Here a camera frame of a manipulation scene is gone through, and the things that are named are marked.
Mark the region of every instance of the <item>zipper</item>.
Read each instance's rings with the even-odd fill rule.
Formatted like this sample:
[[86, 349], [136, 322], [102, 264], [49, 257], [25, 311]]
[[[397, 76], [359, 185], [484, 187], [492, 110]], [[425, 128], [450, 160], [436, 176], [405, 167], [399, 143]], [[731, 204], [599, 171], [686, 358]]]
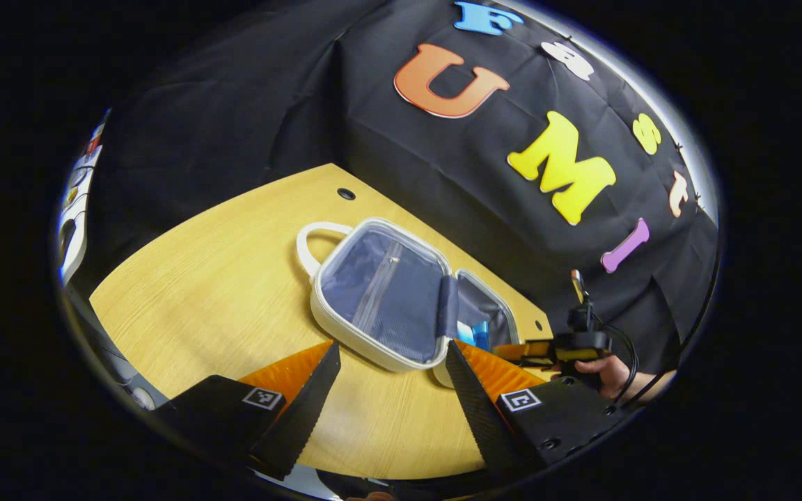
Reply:
[[404, 246], [398, 241], [392, 241], [388, 245], [388, 250], [382, 255], [382, 261], [376, 268], [376, 273], [373, 274], [373, 279], [370, 280], [367, 289], [363, 292], [361, 302], [351, 319], [353, 326], [367, 334], [370, 333], [370, 329], [376, 321], [376, 313], [379, 311], [379, 304], [382, 303], [382, 296], [395, 275], [395, 270], [398, 269], [403, 248]]
[[375, 224], [375, 227], [370, 228], [370, 231], [378, 232], [378, 234], [386, 235], [386, 237], [391, 238], [393, 241], [400, 242], [401, 245], [407, 248], [408, 251], [417, 254], [417, 256], [421, 257], [421, 259], [425, 261], [439, 264], [445, 275], [452, 275], [454, 273], [454, 269], [451, 269], [450, 263], [446, 262], [448, 260], [441, 253], [439, 253], [436, 248], [432, 247], [432, 245], [426, 244], [426, 242], [421, 244], [419, 241], [409, 238], [406, 234], [404, 234], [403, 228], [386, 228], [385, 225]]

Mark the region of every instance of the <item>foam letter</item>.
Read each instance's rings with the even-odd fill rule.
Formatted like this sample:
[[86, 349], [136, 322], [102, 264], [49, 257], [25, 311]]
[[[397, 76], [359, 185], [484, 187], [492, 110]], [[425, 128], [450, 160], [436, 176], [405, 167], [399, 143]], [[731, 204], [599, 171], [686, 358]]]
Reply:
[[625, 257], [629, 256], [637, 247], [643, 244], [644, 241], [649, 241], [649, 225], [645, 224], [645, 220], [639, 218], [636, 223], [636, 229], [624, 241], [620, 242], [615, 250], [610, 253], [602, 254], [601, 263], [605, 267], [605, 271], [614, 273], [618, 269], [618, 265]]
[[540, 46], [544, 49], [545, 53], [550, 54], [552, 57], [563, 63], [565, 67], [567, 67], [567, 69], [574, 73], [579, 79], [590, 79], [590, 75], [592, 75], [592, 66], [590, 66], [585, 59], [583, 59], [582, 55], [577, 54], [575, 51], [567, 48], [565, 45], [560, 44], [559, 42], [555, 42], [554, 44], [542, 42]]
[[444, 118], [465, 117], [497, 89], [510, 88], [509, 83], [497, 73], [476, 66], [472, 69], [475, 79], [458, 96], [446, 99], [436, 95], [429, 89], [429, 83], [446, 67], [462, 64], [462, 57], [437, 45], [421, 44], [418, 48], [420, 53], [407, 61], [395, 74], [395, 90], [405, 101], [433, 115]]
[[685, 191], [685, 187], [687, 185], [685, 177], [682, 177], [677, 171], [674, 171], [674, 185], [670, 188], [670, 211], [674, 213], [675, 218], [679, 218], [680, 214], [682, 213], [679, 208], [679, 202], [688, 202], [689, 201], [689, 193]]
[[455, 2], [462, 9], [462, 20], [454, 23], [454, 28], [465, 29], [465, 31], [477, 31], [488, 35], [502, 35], [503, 32], [494, 28], [494, 25], [503, 29], [512, 28], [513, 20], [524, 23], [521, 17], [504, 10], [493, 9], [491, 7], [479, 6], [476, 3]]
[[602, 157], [575, 162], [579, 133], [566, 117], [550, 111], [547, 120], [550, 125], [534, 143], [522, 153], [510, 153], [506, 161], [529, 181], [537, 179], [537, 168], [547, 161], [540, 191], [547, 193], [571, 184], [565, 191], [553, 195], [553, 206], [570, 225], [576, 225], [583, 210], [599, 191], [615, 184], [618, 179], [611, 165]]
[[637, 120], [633, 121], [633, 134], [636, 140], [649, 155], [658, 152], [658, 145], [661, 143], [661, 133], [652, 118], [645, 113], [640, 113]]

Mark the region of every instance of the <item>black cable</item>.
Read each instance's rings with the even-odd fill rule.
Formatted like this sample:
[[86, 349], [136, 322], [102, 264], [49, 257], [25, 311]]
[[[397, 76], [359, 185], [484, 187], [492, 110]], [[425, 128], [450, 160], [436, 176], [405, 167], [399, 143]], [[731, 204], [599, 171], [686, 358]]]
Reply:
[[652, 386], [654, 386], [654, 385], [655, 385], [655, 383], [658, 383], [658, 381], [660, 381], [660, 380], [661, 380], [661, 378], [662, 378], [662, 377], [664, 377], [664, 374], [666, 374], [666, 373], [664, 373], [664, 372], [661, 372], [661, 373], [658, 373], [658, 374], [656, 374], [656, 375], [655, 375], [655, 377], [653, 377], [653, 378], [652, 378], [652, 380], [651, 380], [651, 381], [649, 381], [649, 383], [648, 383], [648, 384], [646, 384], [645, 386], [643, 386], [643, 389], [642, 389], [642, 390], [639, 390], [639, 391], [637, 391], [636, 395], [634, 395], [634, 396], [632, 397], [632, 399], [630, 399], [630, 400], [627, 400], [627, 402], [624, 402], [624, 405], [623, 405], [623, 406], [621, 406], [621, 409], [627, 408], [627, 407], [628, 407], [628, 406], [630, 406], [632, 403], [634, 403], [634, 402], [636, 402], [637, 400], [639, 400], [639, 399], [640, 399], [640, 397], [642, 397], [643, 395], [645, 395], [646, 391], [648, 391], [648, 390], [652, 389]]
[[83, 169], [86, 169], [86, 172], [84, 172], [82, 174], [82, 177], [80, 177], [78, 180], [71, 181], [70, 182], [70, 186], [68, 186], [68, 188], [75, 188], [75, 187], [79, 186], [80, 184], [82, 184], [82, 182], [86, 180], [86, 176], [88, 175], [89, 170], [92, 169], [92, 168], [95, 168], [95, 167], [93, 167], [92, 165], [83, 165], [82, 167], [74, 168], [73, 171], [70, 172], [70, 177], [68, 177], [68, 181], [70, 181], [70, 178], [73, 177], [73, 175], [76, 174], [77, 172], [79, 172], [79, 171], [81, 171]]
[[621, 389], [620, 393], [618, 393], [617, 397], [615, 397], [615, 399], [611, 402], [613, 405], [615, 405], [621, 400], [621, 397], [624, 396], [624, 393], [627, 392], [627, 389], [630, 388], [630, 385], [633, 383], [633, 379], [636, 378], [636, 373], [639, 371], [639, 356], [636, 355], [636, 347], [633, 345], [632, 340], [630, 340], [630, 337], [627, 336], [626, 333], [618, 329], [618, 327], [612, 326], [612, 324], [605, 324], [604, 321], [599, 319], [599, 317], [596, 318], [599, 320], [599, 326], [601, 326], [599, 329], [604, 332], [614, 334], [617, 339], [624, 343], [624, 347], [627, 348], [627, 351], [630, 354], [630, 374], [627, 375], [627, 381], [624, 383], [624, 387]]
[[63, 214], [64, 212], [67, 212], [68, 210], [72, 209], [73, 206], [76, 205], [76, 202], [79, 202], [79, 199], [81, 199], [84, 196], [88, 196], [88, 191], [86, 191], [85, 193], [81, 194], [80, 196], [77, 196], [76, 198], [74, 198], [72, 202], [67, 204], [67, 207], [64, 207], [63, 209], [61, 209], [61, 213]]

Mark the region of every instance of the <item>bag handle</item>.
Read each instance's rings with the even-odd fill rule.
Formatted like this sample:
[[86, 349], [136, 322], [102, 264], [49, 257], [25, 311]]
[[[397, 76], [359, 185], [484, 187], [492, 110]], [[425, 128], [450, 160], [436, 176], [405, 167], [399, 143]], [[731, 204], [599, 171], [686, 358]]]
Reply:
[[316, 230], [328, 230], [340, 232], [341, 234], [350, 234], [352, 229], [351, 226], [347, 225], [320, 222], [306, 225], [299, 231], [299, 234], [296, 235], [296, 254], [299, 255], [299, 262], [302, 263], [302, 267], [305, 269], [306, 273], [308, 273], [309, 283], [315, 281], [315, 273], [317, 273], [317, 269], [321, 267], [321, 263], [311, 255], [311, 250], [308, 248], [308, 234]]

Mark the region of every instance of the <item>wooden table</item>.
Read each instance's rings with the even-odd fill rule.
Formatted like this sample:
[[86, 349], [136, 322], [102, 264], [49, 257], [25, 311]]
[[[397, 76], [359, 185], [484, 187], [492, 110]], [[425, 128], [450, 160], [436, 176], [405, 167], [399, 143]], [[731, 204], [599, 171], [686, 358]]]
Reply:
[[[347, 188], [356, 199], [337, 194]], [[150, 242], [111, 273], [91, 302], [127, 359], [167, 397], [220, 374], [238, 379], [328, 339], [308, 304], [295, 238], [315, 221], [379, 216], [471, 270], [512, 308], [519, 339], [551, 337], [547, 316], [401, 206], [328, 164], [221, 203]], [[323, 260], [340, 235], [313, 232]], [[535, 321], [544, 327], [539, 331]], [[434, 478], [484, 466], [454, 393], [432, 371], [394, 374], [350, 349], [299, 462], [382, 479]], [[538, 373], [547, 379], [550, 373]]]

